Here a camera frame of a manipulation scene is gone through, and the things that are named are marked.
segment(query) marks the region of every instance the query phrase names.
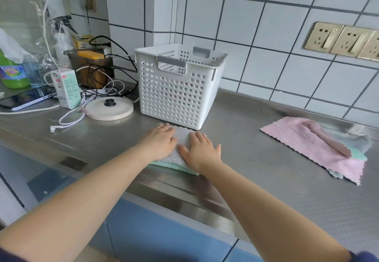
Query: green liquid bottle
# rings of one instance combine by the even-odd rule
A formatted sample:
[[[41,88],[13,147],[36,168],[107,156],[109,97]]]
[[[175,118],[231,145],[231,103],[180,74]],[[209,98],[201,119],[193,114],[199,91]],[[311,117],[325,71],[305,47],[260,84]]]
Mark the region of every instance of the green liquid bottle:
[[[21,89],[30,85],[22,64],[7,59],[2,50],[0,50],[0,75],[4,86],[10,89]]]

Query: bottle label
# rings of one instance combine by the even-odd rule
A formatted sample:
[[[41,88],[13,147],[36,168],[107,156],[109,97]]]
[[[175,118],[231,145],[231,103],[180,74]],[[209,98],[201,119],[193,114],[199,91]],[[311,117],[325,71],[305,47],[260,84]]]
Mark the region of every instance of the bottle label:
[[[22,65],[0,66],[0,75],[2,79],[25,79],[26,73]]]

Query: stainless steel countertop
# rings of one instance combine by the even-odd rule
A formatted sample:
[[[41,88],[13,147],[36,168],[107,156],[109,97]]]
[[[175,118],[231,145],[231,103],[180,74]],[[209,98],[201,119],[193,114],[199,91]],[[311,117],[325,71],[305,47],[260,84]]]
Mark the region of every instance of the stainless steel countertop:
[[[6,90],[7,95],[19,92]],[[43,102],[38,108],[54,104]],[[67,109],[0,116],[0,145],[77,178],[135,145],[160,121],[142,115],[139,104],[127,118],[85,117],[50,133]],[[332,178],[324,169],[259,129],[283,116],[314,119],[329,132],[370,134],[362,185]],[[222,144],[222,160],[293,207],[352,251],[379,255],[379,130],[345,120],[219,91],[202,129]],[[216,189],[202,176],[149,165],[128,192],[249,241]]]

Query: smartphone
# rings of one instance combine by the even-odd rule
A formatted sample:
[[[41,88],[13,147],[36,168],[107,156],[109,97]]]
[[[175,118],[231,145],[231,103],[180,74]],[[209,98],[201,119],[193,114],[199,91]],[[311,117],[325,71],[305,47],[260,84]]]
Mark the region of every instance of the smartphone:
[[[10,111],[18,111],[56,95],[55,88],[49,86],[38,87],[18,95],[0,100],[0,107]]]

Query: dark blue sleeve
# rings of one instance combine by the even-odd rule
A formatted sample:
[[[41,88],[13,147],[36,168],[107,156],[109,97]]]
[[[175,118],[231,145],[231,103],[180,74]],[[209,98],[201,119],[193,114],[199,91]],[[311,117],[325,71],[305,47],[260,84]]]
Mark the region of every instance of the dark blue sleeve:
[[[367,251],[362,251],[358,254],[351,253],[350,262],[379,262],[379,259]]]
[[[0,262],[26,262],[26,261],[0,248]]]

